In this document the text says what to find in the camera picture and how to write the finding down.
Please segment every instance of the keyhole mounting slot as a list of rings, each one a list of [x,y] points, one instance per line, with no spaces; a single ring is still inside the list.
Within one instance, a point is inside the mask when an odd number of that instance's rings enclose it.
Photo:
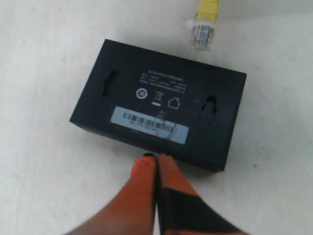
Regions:
[[[212,119],[217,113],[217,99],[214,95],[209,95],[206,99],[206,103],[201,107],[202,114],[208,120],[208,125],[211,125]]]
[[[110,72],[110,75],[104,79],[104,83],[103,83],[103,92],[102,92],[102,96],[106,97],[108,96],[108,90],[109,90],[109,86],[112,83],[112,81],[114,80],[115,77],[118,76],[118,70],[112,70]]]

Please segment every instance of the floor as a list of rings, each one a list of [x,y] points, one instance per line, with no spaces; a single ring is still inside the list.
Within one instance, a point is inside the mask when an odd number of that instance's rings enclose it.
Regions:
[[[180,168],[247,232],[312,233],[313,1],[221,0],[211,53],[190,49],[197,6],[0,0],[2,235],[64,234],[110,201],[145,152],[68,121],[105,38],[246,72],[225,172]]]

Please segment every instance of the black electronic device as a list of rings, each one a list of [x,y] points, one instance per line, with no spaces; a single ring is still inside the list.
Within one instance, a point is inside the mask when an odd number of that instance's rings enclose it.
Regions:
[[[220,171],[245,81],[241,72],[106,40],[70,121]]]

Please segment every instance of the house icon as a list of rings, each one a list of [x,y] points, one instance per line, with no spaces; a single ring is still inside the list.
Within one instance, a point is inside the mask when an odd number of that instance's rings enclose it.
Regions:
[[[179,109],[179,107],[180,107],[179,98],[170,99],[168,101],[168,107],[171,109]]]

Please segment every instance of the yellow ethernet cable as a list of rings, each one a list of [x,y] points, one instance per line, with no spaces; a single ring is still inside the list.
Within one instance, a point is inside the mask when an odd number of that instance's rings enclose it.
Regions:
[[[219,5],[220,0],[200,1],[196,21],[193,22],[193,49],[209,50],[219,13]]]

